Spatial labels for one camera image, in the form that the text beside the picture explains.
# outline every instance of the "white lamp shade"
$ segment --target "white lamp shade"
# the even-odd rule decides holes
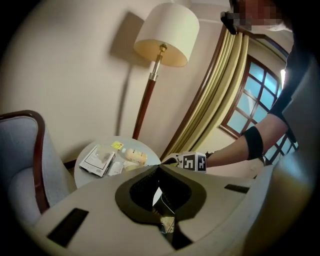
[[[145,20],[134,49],[144,58],[155,61],[160,45],[165,44],[167,50],[161,64],[183,67],[189,61],[199,27],[198,18],[188,8],[175,3],[160,4]]]

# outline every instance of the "beige curtain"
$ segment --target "beige curtain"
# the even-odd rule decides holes
[[[249,37],[226,30],[201,98],[170,153],[196,151],[229,110],[244,73]]]

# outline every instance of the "wooden window frame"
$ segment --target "wooden window frame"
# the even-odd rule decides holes
[[[263,79],[262,81],[259,81],[257,78],[255,78],[253,75],[251,75],[249,73],[250,71],[250,66],[251,63],[255,63],[256,65],[258,65],[259,67],[261,67],[264,70],[263,73]],[[266,75],[267,73],[269,73],[276,81],[277,81],[277,86],[276,86],[276,93],[272,92],[269,88],[267,88],[264,83],[266,80]],[[249,91],[245,90],[245,86],[246,86],[246,82],[248,77],[250,77],[251,79],[253,79],[254,81],[256,81],[257,83],[259,83],[261,85],[258,97],[253,96]],[[219,128],[223,131],[225,131],[226,133],[228,133],[229,135],[231,135],[232,137],[234,137],[235,139],[238,139],[239,137],[241,137],[241,134],[246,131],[248,129],[248,126],[250,123],[253,123],[254,125],[257,124],[257,122],[254,120],[254,115],[256,113],[256,110],[258,108],[258,105],[260,105],[265,111],[269,112],[270,109],[268,109],[260,100],[261,100],[261,96],[263,93],[263,90],[266,89],[272,96],[274,96],[274,101],[272,104],[274,104],[276,102],[276,100],[278,99],[277,94],[279,91],[279,87],[281,86],[281,80],[277,77],[277,75],[272,72],[268,67],[266,67],[264,64],[262,64],[260,61],[258,61],[257,59],[255,59],[254,57],[252,57],[251,55],[247,55],[246,58],[246,63],[245,63],[245,68],[244,68],[244,72],[243,72],[243,77],[240,83],[240,87],[235,95],[234,101],[231,104],[231,107],[229,109],[229,111],[227,112],[226,116],[224,117],[221,125],[219,126]],[[251,112],[250,115],[248,115],[247,113],[245,113],[243,110],[239,109],[237,107],[239,100],[242,96],[242,94],[247,95],[248,97],[252,98],[253,100],[255,100],[255,105],[253,107],[253,110]],[[228,126],[228,122],[231,118],[231,116],[233,115],[233,113],[235,111],[238,111],[241,115],[243,115],[244,117],[247,118],[247,122],[245,123],[242,131],[239,133],[236,130],[234,130],[233,128],[231,128],[230,126]],[[290,140],[291,145],[288,149],[287,152],[283,152],[282,151],[282,147],[286,142],[286,139],[289,139],[288,136],[285,134],[280,145],[275,144],[274,146],[276,147],[276,151],[273,154],[273,156],[271,157],[270,160],[267,159],[267,164],[270,165],[272,164],[272,162],[275,160],[275,158],[278,156],[278,154],[280,153],[282,156],[286,155],[291,148],[293,147],[294,150],[297,150],[297,147],[294,145],[294,143]]]

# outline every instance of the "black wristband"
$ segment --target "black wristband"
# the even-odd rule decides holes
[[[247,160],[261,157],[264,151],[264,142],[261,135],[255,126],[252,126],[243,133],[248,145],[249,156]]]

